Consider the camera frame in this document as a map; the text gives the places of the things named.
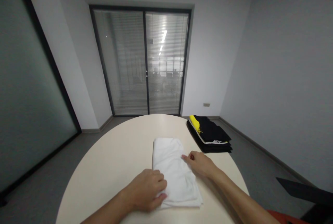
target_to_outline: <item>hand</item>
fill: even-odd
[[[151,212],[167,197],[164,193],[156,197],[166,187],[167,181],[159,170],[145,169],[123,189],[123,192],[132,206],[132,211]]]
[[[191,151],[188,156],[182,155],[181,157],[195,172],[202,176],[211,178],[219,170],[213,161],[202,152]]]

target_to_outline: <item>oval table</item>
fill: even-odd
[[[80,223],[94,213],[145,168],[152,168],[153,141],[179,138],[185,152],[200,151],[186,119],[145,115],[128,120],[102,136],[75,169],[63,195],[56,224]],[[244,192],[245,182],[229,153],[207,154]],[[204,204],[200,208],[169,208],[134,212],[122,223],[235,223],[239,219],[221,192],[197,176]]]

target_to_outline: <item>window blinds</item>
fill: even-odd
[[[179,114],[188,14],[146,12],[150,114]]]
[[[94,14],[114,114],[148,114],[143,12]]]

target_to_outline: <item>folded white cloth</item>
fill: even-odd
[[[179,139],[156,138],[153,148],[153,170],[160,170],[168,182],[167,198],[161,208],[169,207],[200,207],[203,199],[195,175],[187,163],[181,158],[185,155]]]

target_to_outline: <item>left hand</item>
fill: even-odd
[[[132,210],[151,212],[160,206],[166,194],[156,195],[167,187],[167,181],[159,170],[145,169],[123,189],[132,205]]]

